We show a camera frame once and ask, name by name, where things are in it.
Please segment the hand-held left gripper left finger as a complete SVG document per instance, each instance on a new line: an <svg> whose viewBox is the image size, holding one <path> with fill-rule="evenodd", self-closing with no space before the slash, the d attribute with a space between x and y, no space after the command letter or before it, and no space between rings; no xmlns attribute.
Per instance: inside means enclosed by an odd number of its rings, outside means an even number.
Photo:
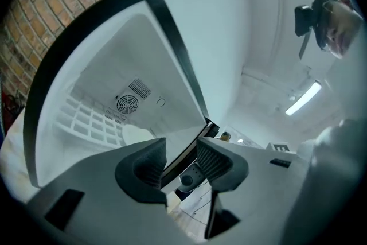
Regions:
<svg viewBox="0 0 367 245"><path fill-rule="evenodd" d="M192 244L160 190L166 140L89 156L43 187L27 210L60 244Z"/></svg>

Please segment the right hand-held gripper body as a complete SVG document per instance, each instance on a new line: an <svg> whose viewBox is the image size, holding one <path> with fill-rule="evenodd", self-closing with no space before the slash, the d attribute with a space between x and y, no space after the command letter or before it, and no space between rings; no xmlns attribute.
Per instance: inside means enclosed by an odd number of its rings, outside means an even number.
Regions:
<svg viewBox="0 0 367 245"><path fill-rule="evenodd" d="M284 153L290 153L290 154L295 154L295 151L291 151L288 144L286 143L272 143L270 142L267 147L266 150L272 150L272 151L279 151L279 152L284 152Z"/></svg>

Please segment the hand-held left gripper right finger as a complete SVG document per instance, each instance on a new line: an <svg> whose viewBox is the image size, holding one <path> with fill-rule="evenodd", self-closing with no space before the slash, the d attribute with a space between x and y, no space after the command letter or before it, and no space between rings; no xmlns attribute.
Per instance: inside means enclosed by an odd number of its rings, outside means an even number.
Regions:
<svg viewBox="0 0 367 245"><path fill-rule="evenodd" d="M306 178L298 154L197 139L197 162L211 186L209 244L281 244Z"/></svg>

